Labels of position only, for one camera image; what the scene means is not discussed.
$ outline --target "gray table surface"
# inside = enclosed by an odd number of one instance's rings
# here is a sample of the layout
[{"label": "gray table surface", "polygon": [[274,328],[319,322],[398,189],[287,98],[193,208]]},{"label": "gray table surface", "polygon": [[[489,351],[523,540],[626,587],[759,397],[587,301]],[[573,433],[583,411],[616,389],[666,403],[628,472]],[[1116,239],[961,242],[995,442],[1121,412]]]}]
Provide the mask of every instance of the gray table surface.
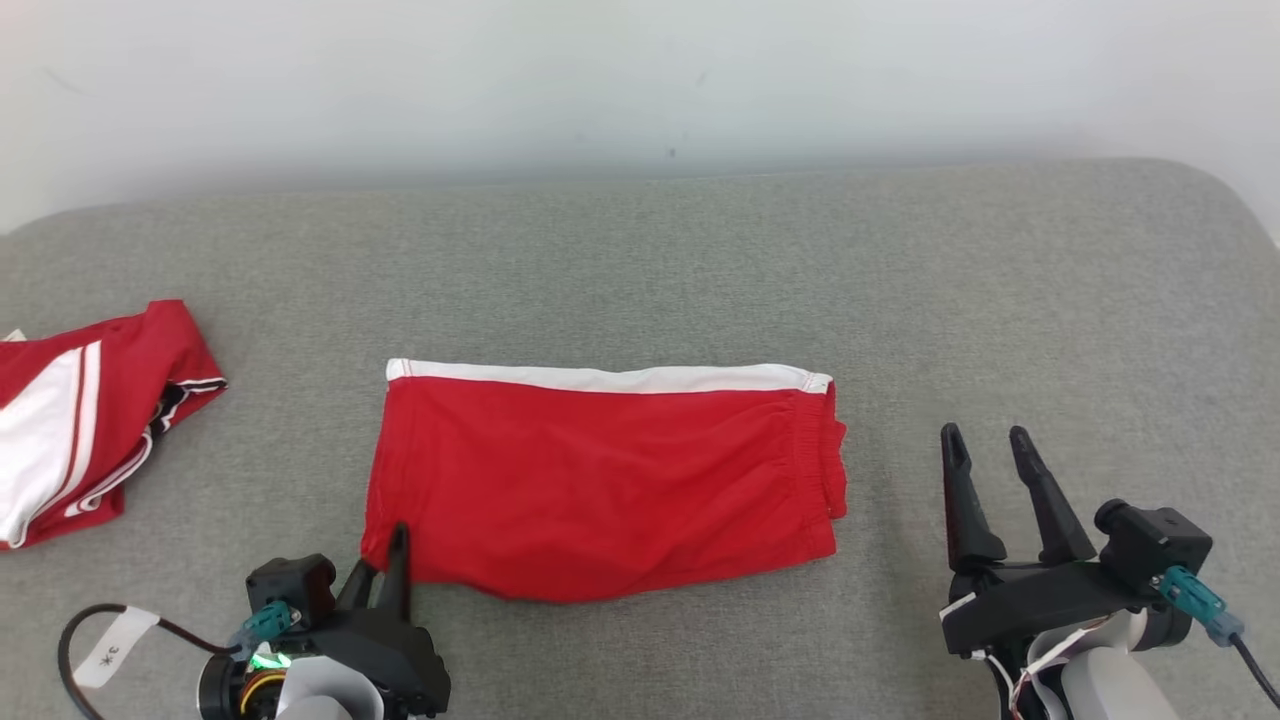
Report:
[{"label": "gray table surface", "polygon": [[[1280,256],[1183,165],[170,201],[24,227],[0,273],[0,331],[29,337],[182,297],[232,383],[129,480],[123,518],[0,557],[6,717],[74,716],[54,646],[84,605],[221,638],[261,561],[324,552],[344,574],[390,356],[787,363],[836,377],[850,429],[835,557],[595,605],[417,588],[447,717],[991,717],[987,670],[946,655],[937,620],[947,420],[1015,557],[1038,551],[1015,423],[1085,519],[1114,496],[1183,510],[1280,675]],[[1184,717],[1274,712],[1199,630],[1142,660]],[[154,633],[95,702],[195,717],[202,664]]]}]

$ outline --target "black cable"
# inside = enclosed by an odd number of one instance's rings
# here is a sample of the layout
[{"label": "black cable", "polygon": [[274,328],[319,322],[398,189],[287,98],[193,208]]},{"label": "black cable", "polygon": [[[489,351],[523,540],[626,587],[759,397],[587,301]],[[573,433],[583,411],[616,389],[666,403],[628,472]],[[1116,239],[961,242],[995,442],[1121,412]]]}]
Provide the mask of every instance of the black cable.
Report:
[{"label": "black cable", "polygon": [[[76,684],[76,679],[72,678],[72,657],[70,657],[72,635],[76,634],[76,628],[79,628],[79,624],[83,623],[86,618],[91,618],[93,615],[99,615],[102,612],[119,614],[124,612],[127,607],[128,606],[116,605],[111,602],[90,605],[84,610],[77,612],[76,616],[67,623],[67,626],[63,628],[63,637],[58,638],[58,676],[63,679],[63,688],[67,689],[67,694],[70,696],[72,702],[76,703],[76,707],[81,711],[81,715],[83,715],[88,720],[104,720],[104,719],[101,715],[97,714],[96,710],[93,710],[93,706],[88,703],[88,698],[84,697],[84,693],[79,689],[79,685]],[[200,650],[212,655],[232,655],[239,650],[239,646],[221,647],[209,641],[201,639],[200,637],[192,634],[186,628],[175,625],[165,620],[164,618],[161,618],[160,623],[157,624],[169,633],[178,635],[179,638],[189,642],[191,644],[198,647]]]},{"label": "black cable", "polygon": [[1262,667],[1258,667],[1258,661],[1253,659],[1253,653],[1249,652],[1249,648],[1244,644],[1244,641],[1240,639],[1240,635],[1231,633],[1231,637],[1228,639],[1231,641],[1235,650],[1240,652],[1240,657],[1244,659],[1244,664],[1249,666],[1249,673],[1253,673],[1253,679],[1262,687],[1262,692],[1267,693],[1267,700],[1270,700],[1276,708],[1280,708],[1280,693],[1276,693],[1276,689],[1271,685],[1271,680],[1268,680],[1266,674],[1262,673]]}]

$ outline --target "red fabric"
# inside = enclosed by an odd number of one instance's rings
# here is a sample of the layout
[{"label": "red fabric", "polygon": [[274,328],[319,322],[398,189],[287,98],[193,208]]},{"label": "red fabric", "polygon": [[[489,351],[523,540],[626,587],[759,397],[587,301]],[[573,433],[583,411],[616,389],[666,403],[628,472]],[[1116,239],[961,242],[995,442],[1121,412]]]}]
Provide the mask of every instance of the red fabric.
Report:
[{"label": "red fabric", "polygon": [[[150,445],[227,387],[187,306],[163,300],[140,315],[45,340],[0,342],[0,409],[55,357],[93,342],[101,343],[101,364],[87,470],[74,489],[29,521],[23,547],[119,516],[123,479],[146,460]],[[77,415],[77,433],[82,421]],[[131,470],[106,487],[124,466]],[[82,502],[91,496],[97,497]],[[77,503],[83,507],[69,515]],[[0,542],[0,548],[8,548],[6,543]]]},{"label": "red fabric", "polygon": [[410,525],[415,582],[552,602],[776,570],[836,552],[835,386],[627,395],[392,380],[362,552]]}]

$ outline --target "red garment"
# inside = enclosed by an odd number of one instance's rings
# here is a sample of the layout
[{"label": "red garment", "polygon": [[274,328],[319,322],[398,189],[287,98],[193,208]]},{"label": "red garment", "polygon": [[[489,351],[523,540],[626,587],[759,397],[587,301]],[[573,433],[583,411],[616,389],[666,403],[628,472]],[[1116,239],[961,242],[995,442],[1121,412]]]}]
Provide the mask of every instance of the red garment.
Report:
[{"label": "red garment", "polygon": [[579,602],[836,552],[831,377],[786,365],[634,373],[392,360],[367,561],[410,525],[416,582]]},{"label": "red garment", "polygon": [[225,387],[179,300],[0,342],[0,548],[118,516],[120,483],[161,434]]}]

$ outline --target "white wall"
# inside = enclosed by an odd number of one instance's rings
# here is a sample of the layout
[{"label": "white wall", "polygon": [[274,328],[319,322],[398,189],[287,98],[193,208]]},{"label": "white wall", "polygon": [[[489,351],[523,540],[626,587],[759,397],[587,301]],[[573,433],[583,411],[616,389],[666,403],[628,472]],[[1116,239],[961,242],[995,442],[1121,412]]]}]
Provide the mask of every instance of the white wall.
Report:
[{"label": "white wall", "polygon": [[0,231],[173,192],[1149,155],[1280,237],[1276,0],[0,0]]}]

